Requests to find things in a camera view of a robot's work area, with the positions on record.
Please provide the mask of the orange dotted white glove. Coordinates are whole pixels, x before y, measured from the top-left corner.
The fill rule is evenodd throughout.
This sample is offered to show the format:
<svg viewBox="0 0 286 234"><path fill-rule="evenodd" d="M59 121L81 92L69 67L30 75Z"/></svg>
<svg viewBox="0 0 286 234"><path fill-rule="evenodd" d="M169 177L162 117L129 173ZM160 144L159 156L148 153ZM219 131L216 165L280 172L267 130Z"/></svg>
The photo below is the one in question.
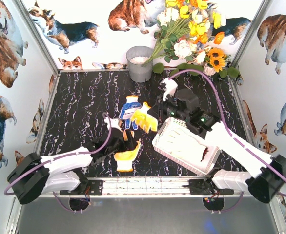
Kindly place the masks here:
<svg viewBox="0 0 286 234"><path fill-rule="evenodd" d="M114 159L117 163L117 172L133 171L133 161L136 159L142 145L140 140L134 139L134 136L135 133L133 130L123 131L125 149L123 152L114 154Z"/></svg>

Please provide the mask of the white glove orange cuff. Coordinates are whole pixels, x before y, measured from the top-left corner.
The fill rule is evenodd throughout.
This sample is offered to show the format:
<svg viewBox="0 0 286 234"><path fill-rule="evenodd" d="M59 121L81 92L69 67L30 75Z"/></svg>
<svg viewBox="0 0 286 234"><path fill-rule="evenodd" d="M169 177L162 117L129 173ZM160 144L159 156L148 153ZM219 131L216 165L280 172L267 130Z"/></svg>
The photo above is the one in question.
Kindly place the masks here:
<svg viewBox="0 0 286 234"><path fill-rule="evenodd" d="M130 118L132 122L135 122L146 133L149 133L149 131L156 132L158 130L157 119L147 113L150 109L151 107L148 103L144 102L142 107L137 109Z"/></svg>

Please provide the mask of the white perforated storage basket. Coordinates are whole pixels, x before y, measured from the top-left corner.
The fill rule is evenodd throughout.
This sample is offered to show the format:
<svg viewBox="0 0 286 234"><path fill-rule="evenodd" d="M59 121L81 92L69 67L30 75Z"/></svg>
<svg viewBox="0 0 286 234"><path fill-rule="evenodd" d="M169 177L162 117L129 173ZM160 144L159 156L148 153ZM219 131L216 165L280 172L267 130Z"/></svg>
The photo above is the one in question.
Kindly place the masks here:
<svg viewBox="0 0 286 234"><path fill-rule="evenodd" d="M154 150L198 176L208 175L215 166L220 148L193 134L184 121L170 117L152 141Z"/></svg>

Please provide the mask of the cream glove red cuff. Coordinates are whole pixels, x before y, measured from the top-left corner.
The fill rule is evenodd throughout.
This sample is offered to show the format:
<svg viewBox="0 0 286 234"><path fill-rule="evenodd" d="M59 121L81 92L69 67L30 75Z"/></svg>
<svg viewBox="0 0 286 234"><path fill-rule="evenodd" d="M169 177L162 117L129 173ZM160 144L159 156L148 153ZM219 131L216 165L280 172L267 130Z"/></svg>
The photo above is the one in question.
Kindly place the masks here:
<svg viewBox="0 0 286 234"><path fill-rule="evenodd" d="M182 129L171 130L165 138L165 144L171 155L182 159L196 158L202 161L209 152L207 146Z"/></svg>

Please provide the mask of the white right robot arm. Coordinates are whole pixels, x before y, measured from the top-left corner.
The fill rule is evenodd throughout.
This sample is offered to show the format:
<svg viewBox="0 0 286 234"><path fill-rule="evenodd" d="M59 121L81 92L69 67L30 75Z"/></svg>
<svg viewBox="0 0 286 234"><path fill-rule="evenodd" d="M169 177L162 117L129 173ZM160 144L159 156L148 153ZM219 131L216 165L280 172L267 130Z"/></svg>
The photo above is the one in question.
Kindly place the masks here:
<svg viewBox="0 0 286 234"><path fill-rule="evenodd" d="M269 203L284 185L286 159L253 147L199 106L189 89L157 97L152 113L162 122L154 150L213 183L216 190L250 193Z"/></svg>

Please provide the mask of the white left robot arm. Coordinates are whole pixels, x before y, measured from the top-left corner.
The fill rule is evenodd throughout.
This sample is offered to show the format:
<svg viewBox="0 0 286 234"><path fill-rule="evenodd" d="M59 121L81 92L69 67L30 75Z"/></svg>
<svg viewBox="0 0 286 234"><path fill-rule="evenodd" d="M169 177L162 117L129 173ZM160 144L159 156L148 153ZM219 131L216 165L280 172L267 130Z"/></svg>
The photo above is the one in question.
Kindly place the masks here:
<svg viewBox="0 0 286 234"><path fill-rule="evenodd" d="M140 146L133 131L113 128L102 137L67 153L54 156L30 153L11 172L7 181L19 203L25 205L44 193L76 190L83 183L76 169L100 163L109 155L132 161Z"/></svg>

